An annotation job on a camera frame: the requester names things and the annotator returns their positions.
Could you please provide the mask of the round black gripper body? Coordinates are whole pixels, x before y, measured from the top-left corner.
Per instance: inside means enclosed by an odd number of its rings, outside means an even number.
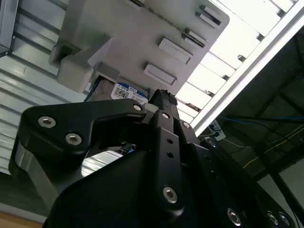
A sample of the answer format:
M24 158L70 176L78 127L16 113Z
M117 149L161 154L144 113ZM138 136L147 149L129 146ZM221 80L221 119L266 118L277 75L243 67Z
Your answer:
M65 189L46 228L295 228L221 148L133 152Z

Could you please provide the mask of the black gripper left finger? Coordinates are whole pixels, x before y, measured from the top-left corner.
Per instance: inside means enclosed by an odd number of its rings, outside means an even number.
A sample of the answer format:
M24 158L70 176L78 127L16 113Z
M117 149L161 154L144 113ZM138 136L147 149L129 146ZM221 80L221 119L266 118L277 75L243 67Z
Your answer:
M157 90L145 105L127 98L31 107L21 116L9 169L25 173L51 211L65 189L120 158L180 150L166 101Z

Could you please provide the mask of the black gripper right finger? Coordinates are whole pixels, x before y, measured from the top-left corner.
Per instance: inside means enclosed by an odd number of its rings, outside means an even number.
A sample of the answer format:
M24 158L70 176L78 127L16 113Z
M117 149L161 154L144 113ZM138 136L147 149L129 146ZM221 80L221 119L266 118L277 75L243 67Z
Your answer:
M240 167L228 154L228 152L211 136L199 139L193 128L181 120L177 110L177 100L174 95L166 91L166 105L171 109L174 118L174 133L178 135L181 144L181 161L187 165L198 162L198 155L210 163L214 162L227 182L240 181Z

